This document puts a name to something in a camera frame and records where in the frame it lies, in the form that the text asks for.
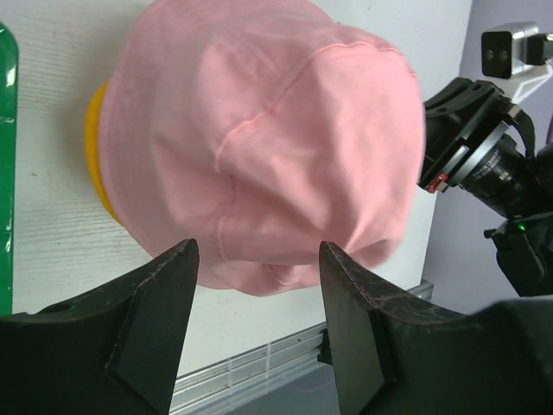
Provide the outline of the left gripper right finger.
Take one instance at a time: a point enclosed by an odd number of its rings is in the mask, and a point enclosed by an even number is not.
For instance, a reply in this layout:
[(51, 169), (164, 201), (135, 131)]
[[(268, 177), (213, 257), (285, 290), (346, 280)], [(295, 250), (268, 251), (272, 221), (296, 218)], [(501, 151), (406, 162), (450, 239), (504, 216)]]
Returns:
[(326, 242), (319, 269), (342, 413), (551, 413), (551, 301), (503, 301), (463, 315)]

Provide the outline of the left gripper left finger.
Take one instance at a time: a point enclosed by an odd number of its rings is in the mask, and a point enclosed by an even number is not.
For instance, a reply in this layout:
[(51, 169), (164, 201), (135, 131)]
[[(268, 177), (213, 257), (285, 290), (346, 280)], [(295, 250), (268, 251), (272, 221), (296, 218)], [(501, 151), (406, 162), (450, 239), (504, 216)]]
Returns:
[(188, 239), (79, 296), (4, 317), (2, 413), (168, 413), (199, 260)]

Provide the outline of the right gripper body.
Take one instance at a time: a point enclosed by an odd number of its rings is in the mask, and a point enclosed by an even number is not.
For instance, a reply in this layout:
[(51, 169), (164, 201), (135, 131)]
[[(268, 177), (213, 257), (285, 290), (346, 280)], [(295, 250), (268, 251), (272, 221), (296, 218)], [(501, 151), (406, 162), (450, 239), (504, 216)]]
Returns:
[(457, 77), (424, 108), (420, 188), (460, 187), (490, 208), (535, 207), (534, 124), (500, 88)]

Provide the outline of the pink bucket hat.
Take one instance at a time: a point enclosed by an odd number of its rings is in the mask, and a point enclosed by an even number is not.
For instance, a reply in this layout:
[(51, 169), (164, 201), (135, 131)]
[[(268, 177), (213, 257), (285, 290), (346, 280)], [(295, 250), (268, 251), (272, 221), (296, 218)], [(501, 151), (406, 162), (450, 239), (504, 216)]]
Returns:
[(365, 267), (400, 244), (424, 110), (386, 40), (308, 1), (155, 1), (108, 82), (109, 201), (152, 256), (195, 239), (202, 286), (308, 288), (323, 241)]

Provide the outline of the yellow bucket hat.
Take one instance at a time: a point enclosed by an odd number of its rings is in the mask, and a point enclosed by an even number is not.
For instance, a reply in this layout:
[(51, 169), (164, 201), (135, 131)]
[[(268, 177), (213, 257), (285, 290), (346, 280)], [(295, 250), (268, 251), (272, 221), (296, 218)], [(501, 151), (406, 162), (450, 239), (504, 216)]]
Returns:
[(121, 224), (105, 192), (99, 163), (99, 120), (105, 91), (109, 82), (106, 81), (93, 95), (87, 110), (84, 124), (84, 149), (86, 153), (86, 165), (94, 190), (105, 211)]

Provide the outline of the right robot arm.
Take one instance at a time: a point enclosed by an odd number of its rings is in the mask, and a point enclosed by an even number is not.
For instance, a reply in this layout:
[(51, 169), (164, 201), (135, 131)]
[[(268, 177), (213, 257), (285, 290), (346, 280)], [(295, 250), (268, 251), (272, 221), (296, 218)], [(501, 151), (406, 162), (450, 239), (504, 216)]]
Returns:
[(484, 232), (521, 297), (552, 292), (552, 147), (536, 150), (531, 117), (490, 81), (458, 77), (424, 104), (426, 150), (418, 182), (459, 187), (504, 218)]

